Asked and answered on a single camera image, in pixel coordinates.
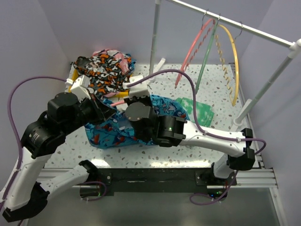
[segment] patterned fabric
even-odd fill
[[[189,120],[188,114],[178,102],[157,95],[151,95],[150,97],[156,114],[177,116]],[[103,102],[107,105],[112,103],[108,99],[105,99]],[[125,113],[117,112],[111,119],[100,125],[95,126],[87,124],[85,128],[88,140],[92,146],[101,149],[137,143],[153,145],[152,141],[145,143],[136,139],[134,136],[134,129],[132,127],[127,128],[124,126],[127,123],[129,124],[125,118]]]
[[[104,49],[94,52],[90,58],[78,57],[73,65],[79,76],[90,78],[88,90],[100,98],[108,93],[125,91],[122,83],[128,81],[134,71],[134,64],[131,55]]]

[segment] speckled white surface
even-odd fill
[[[135,75],[148,75],[149,65],[136,65]],[[161,69],[180,69],[180,64],[164,65]],[[196,82],[201,65],[190,65],[186,73]],[[174,89],[175,73],[163,74],[150,83],[150,93],[176,99],[178,97],[192,98],[188,81],[182,77],[177,89]],[[242,109],[240,99],[232,107],[226,81],[223,78],[221,65],[206,65],[197,94],[197,101],[211,105],[215,113],[212,128],[229,130],[231,119]],[[210,167],[212,162],[219,160],[221,152],[200,147],[170,147],[131,145],[111,149],[97,149],[90,146],[84,128],[70,134],[66,143],[57,151],[45,165],[45,168],[73,168],[81,160],[91,160],[97,167],[106,168],[147,168],[147,167]]]

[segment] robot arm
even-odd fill
[[[135,76],[130,82],[141,79]],[[48,110],[30,124],[22,139],[23,161],[21,170],[4,203],[3,216],[8,222],[32,218],[39,214],[49,199],[62,191],[97,178],[97,168],[89,161],[82,161],[67,173],[41,183],[36,182],[40,171],[56,148],[65,142],[68,134],[87,124],[100,124],[116,111],[102,104],[87,91],[88,79],[79,77],[72,93],[60,93],[48,102]],[[212,164],[211,178],[228,178],[233,170],[250,170],[254,164],[251,142],[234,142],[216,139],[199,131],[196,125],[183,118],[155,114],[145,82],[134,86],[125,98],[128,104],[126,117],[134,128],[135,136],[143,141],[153,140],[164,147],[189,145],[223,152],[223,157]],[[226,132],[211,128],[206,130],[229,138],[253,137],[250,129]]]
[[[50,100],[48,110],[27,127],[21,139],[22,165],[4,203],[4,218],[11,222],[34,217],[51,197],[92,177],[97,168],[89,161],[83,161],[64,175],[36,182],[45,163],[68,134],[87,123],[100,124],[115,112],[94,95],[79,101],[75,94],[60,93]]]
[[[142,76],[131,77],[130,83],[137,82],[142,78]],[[154,144],[164,147],[199,146],[224,153],[218,162],[212,164],[212,176],[215,178],[225,179],[229,177],[233,170],[250,170],[254,165],[255,153],[250,148],[251,141],[236,142],[217,139],[201,132],[196,124],[183,118],[158,116],[152,108],[145,82],[131,87],[125,102],[128,104],[125,114],[134,128],[137,139],[144,142],[153,140]],[[222,137],[241,140],[253,138],[251,129],[244,129],[241,132],[228,132],[206,128],[206,131]]]

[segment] rack pole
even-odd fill
[[[157,41],[157,30],[159,24],[159,14],[160,14],[160,6],[161,0],[156,0],[156,8],[155,8],[155,18],[154,18],[154,28],[152,33],[152,42],[151,42],[151,52],[150,52],[150,74],[154,71],[154,61],[156,54],[156,41]]]
[[[273,85],[274,81],[279,77],[279,75],[283,72],[283,70],[290,64],[292,58],[288,56],[281,63],[281,65],[276,69],[276,71],[272,74],[270,79],[265,83],[262,89],[257,93],[255,98],[248,104],[248,106],[244,109],[244,111],[235,119],[234,123],[239,125],[242,123],[242,120],[246,117],[246,115],[251,111],[251,109],[257,104],[257,102],[262,98],[262,96],[268,91],[268,89]]]
[[[255,29],[255,28],[249,27],[247,25],[242,25],[240,22],[236,22],[236,21],[230,20],[228,18],[225,18],[223,16],[219,16],[217,14],[211,13],[211,12],[209,12],[207,10],[202,9],[202,8],[195,7],[195,6],[193,6],[191,4],[188,4],[186,2],[179,1],[179,0],[167,0],[167,1],[172,2],[172,3],[174,3],[176,5],[179,5],[179,6],[185,7],[185,8],[192,9],[192,10],[194,10],[196,12],[199,12],[199,13],[202,13],[202,14],[206,13],[207,17],[210,17],[210,18],[213,18],[213,19],[216,19],[216,20],[218,19],[220,22],[224,22],[224,23],[229,24],[229,25],[231,25],[233,27],[236,27],[236,28],[239,28],[239,29],[243,29],[246,32],[250,32],[250,33],[252,33],[252,34],[254,34],[256,36],[262,37],[262,38],[267,39],[269,41],[272,41],[272,42],[274,42],[276,44],[279,44],[281,46],[289,48],[292,45],[294,45],[293,42],[289,42],[287,40],[278,38],[278,37],[276,37],[274,35],[271,35],[271,34],[268,34],[266,32],[259,31],[259,30]]]

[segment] white wall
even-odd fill
[[[272,0],[184,0],[192,5],[221,13],[257,28]],[[65,54],[70,61],[90,56],[95,50],[116,48],[132,54],[138,62],[148,63],[153,29],[155,0],[39,0]],[[166,57],[169,63],[182,63],[197,35],[202,15],[162,0],[158,28],[157,61]],[[239,29],[230,28],[233,36]],[[222,49],[227,62],[234,62],[229,39],[223,30]],[[252,35],[243,32],[237,39],[241,56]],[[203,60],[207,43],[196,56]],[[219,63],[214,44],[209,61]]]
[[[37,0],[0,2],[0,188],[17,158],[17,145],[7,115],[11,89],[21,80],[38,75],[67,76],[68,61]],[[61,91],[59,81],[31,81],[13,98],[12,112],[20,136],[37,120],[47,101]],[[0,216],[0,225],[8,225]]]
[[[296,41],[301,38],[301,2],[274,0],[259,29]],[[240,61],[241,85],[253,98],[289,51],[277,44],[252,38]],[[262,153],[266,167],[273,167],[291,226],[300,225],[301,196],[301,56],[276,80],[251,112],[257,137],[268,146]]]

